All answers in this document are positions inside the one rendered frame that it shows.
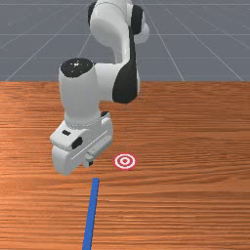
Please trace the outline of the long blue stick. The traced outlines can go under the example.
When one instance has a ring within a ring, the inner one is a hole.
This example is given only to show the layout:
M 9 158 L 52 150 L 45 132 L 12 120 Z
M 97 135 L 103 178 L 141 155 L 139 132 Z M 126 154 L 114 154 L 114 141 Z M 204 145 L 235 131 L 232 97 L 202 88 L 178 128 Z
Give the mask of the long blue stick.
M 92 188 L 90 192 L 89 207 L 86 217 L 86 227 L 84 230 L 84 238 L 82 242 L 82 250 L 92 250 L 99 186 L 100 179 L 94 178 L 92 180 Z

